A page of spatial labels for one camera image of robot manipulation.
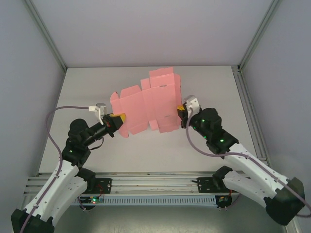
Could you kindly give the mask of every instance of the gray floor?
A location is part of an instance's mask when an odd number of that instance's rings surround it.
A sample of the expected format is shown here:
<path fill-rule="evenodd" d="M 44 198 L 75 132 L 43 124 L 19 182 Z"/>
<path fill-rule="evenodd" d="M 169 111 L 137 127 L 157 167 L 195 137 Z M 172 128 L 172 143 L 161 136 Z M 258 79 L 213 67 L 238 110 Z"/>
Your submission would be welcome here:
<path fill-rule="evenodd" d="M 284 233 L 265 210 L 242 197 L 228 211 L 207 207 L 70 207 L 55 233 Z"/>

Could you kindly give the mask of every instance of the pink cardboard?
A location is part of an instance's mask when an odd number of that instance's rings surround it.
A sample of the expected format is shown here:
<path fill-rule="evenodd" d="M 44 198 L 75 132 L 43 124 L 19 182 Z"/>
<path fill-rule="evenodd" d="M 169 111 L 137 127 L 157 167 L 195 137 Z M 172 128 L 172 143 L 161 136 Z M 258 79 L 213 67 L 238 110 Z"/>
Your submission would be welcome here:
<path fill-rule="evenodd" d="M 123 89 L 120 98 L 116 92 L 110 97 L 114 114 L 125 113 L 126 121 L 119 129 L 123 137 L 128 132 L 137 134 L 150 125 L 160 133 L 177 130 L 180 119 L 177 106 L 181 105 L 180 76 L 173 68 L 161 68 L 149 72 L 150 78 L 138 85 Z"/>

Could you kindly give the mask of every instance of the white table surface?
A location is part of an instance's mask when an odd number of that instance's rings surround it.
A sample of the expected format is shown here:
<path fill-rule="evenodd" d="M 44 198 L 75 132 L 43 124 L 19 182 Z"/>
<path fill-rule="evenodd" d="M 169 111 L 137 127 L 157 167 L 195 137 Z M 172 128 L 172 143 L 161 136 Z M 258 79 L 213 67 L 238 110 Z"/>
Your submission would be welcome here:
<path fill-rule="evenodd" d="M 148 78 L 149 70 L 158 67 L 107 67 L 69 68 L 60 94 L 58 106 L 90 106 L 105 102 L 111 112 L 110 95 L 124 88 L 140 85 L 140 79 Z M 240 96 L 230 66 L 175 67 L 181 77 L 182 98 L 195 95 L 202 108 L 216 108 L 223 119 L 223 127 L 235 136 L 255 155 L 255 149 L 247 126 Z M 60 146 L 65 146 L 70 123 L 82 118 L 89 126 L 97 122 L 88 110 L 65 109 L 55 113 L 51 135 Z M 202 150 L 209 151 L 198 133 L 190 135 Z M 48 140 L 39 172 L 52 172 L 58 161 L 58 153 Z M 123 138 L 115 133 L 108 135 L 103 146 L 91 152 L 84 167 L 94 172 L 174 172 L 216 171 L 228 165 L 221 158 L 210 158 L 197 153 L 188 143 L 186 131 L 170 133 L 147 131 Z"/>

